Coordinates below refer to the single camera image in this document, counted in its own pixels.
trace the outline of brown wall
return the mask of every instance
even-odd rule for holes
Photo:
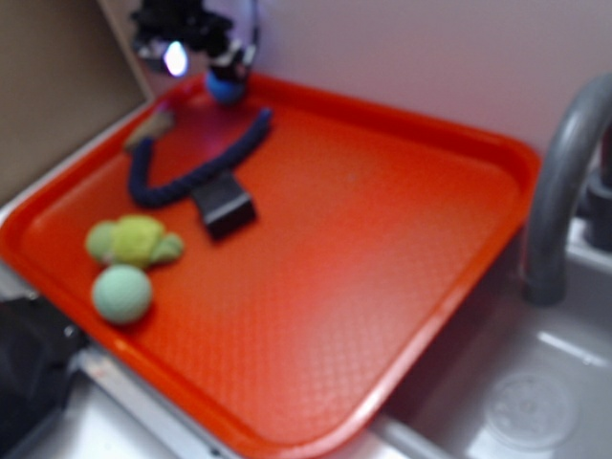
[[[143,101],[95,0],[0,2],[0,204]]]

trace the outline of blue ball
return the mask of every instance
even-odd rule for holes
[[[247,89],[245,83],[223,81],[213,72],[207,73],[206,85],[208,92],[222,105],[232,105],[240,100]]]

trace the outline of sink drain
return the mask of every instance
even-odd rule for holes
[[[578,407],[568,388],[534,373],[499,381],[485,413],[496,438],[509,447],[527,449],[558,445],[578,421]]]

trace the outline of green ball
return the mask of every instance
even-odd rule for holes
[[[92,294],[94,305],[109,322],[135,322],[149,308],[153,297],[146,274],[129,265],[114,265],[98,276]]]

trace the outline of black eraser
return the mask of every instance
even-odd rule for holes
[[[250,194],[226,171],[195,188],[191,195],[210,236],[222,239],[255,219]]]

